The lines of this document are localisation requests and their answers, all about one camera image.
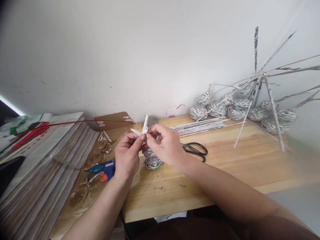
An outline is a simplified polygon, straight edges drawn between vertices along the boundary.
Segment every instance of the scissors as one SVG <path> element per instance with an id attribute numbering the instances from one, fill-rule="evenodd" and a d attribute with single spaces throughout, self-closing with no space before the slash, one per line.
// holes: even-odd
<path id="1" fill-rule="evenodd" d="M 198 145 L 198 146 L 202 147 L 205 150 L 205 153 L 198 151 L 197 149 L 192 147 L 191 144 Z M 205 158 L 204 155 L 208 154 L 208 150 L 205 148 L 205 146 L 203 146 L 200 143 L 196 143 L 196 142 L 186 143 L 186 144 L 181 143 L 181 145 L 182 145 L 183 150 L 185 150 L 186 152 L 193 153 L 193 154 L 201 156 L 203 158 L 202 162 L 206 162 L 206 158 Z"/>

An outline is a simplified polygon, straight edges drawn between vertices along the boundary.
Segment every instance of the forearm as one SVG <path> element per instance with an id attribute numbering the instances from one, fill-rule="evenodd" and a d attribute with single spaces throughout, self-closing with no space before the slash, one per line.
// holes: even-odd
<path id="1" fill-rule="evenodd" d="M 131 183 L 132 177 L 117 179 L 114 176 L 94 204 L 65 234 L 63 240 L 109 239 Z"/>
<path id="2" fill-rule="evenodd" d="M 188 154 L 176 168 L 195 181 L 231 219 L 250 222 L 266 216 L 280 205 L 234 176 L 204 164 Z"/>

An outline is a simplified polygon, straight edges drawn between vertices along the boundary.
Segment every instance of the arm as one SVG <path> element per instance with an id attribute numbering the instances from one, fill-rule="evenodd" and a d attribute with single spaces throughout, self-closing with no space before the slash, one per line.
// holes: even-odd
<path id="1" fill-rule="evenodd" d="M 115 149 L 117 166 L 114 177 L 108 181 L 94 204 L 64 235 L 63 240 L 110 238 L 133 176 L 139 169 L 139 151 L 148 147 L 142 145 L 145 138 L 145 134 L 138 137 L 129 133 L 118 143 Z"/>
<path id="2" fill-rule="evenodd" d="M 175 130 L 159 124 L 153 125 L 148 130 L 147 143 L 163 162 L 195 181 L 232 220 L 249 223 L 273 214 L 307 228 L 295 215 L 264 194 L 236 177 L 187 154 Z"/>

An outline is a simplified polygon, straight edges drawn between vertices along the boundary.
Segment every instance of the pink paint spot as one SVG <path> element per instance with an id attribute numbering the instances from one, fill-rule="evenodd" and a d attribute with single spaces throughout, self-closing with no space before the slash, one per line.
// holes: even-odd
<path id="1" fill-rule="evenodd" d="M 176 109 L 178 109 L 178 108 L 181 107 L 182 105 L 183 105 L 184 107 L 186 106 L 186 105 L 184 105 L 184 104 L 180 104 Z"/>

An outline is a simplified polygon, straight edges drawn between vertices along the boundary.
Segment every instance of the newspaper stack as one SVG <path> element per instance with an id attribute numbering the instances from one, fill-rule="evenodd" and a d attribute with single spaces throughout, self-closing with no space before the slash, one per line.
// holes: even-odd
<path id="1" fill-rule="evenodd" d="M 81 121 L 82 114 L 50 124 Z M 0 225 L 10 239 L 48 239 L 97 135 L 86 123 L 52 126 L 12 157 L 26 159 L 0 199 Z"/>

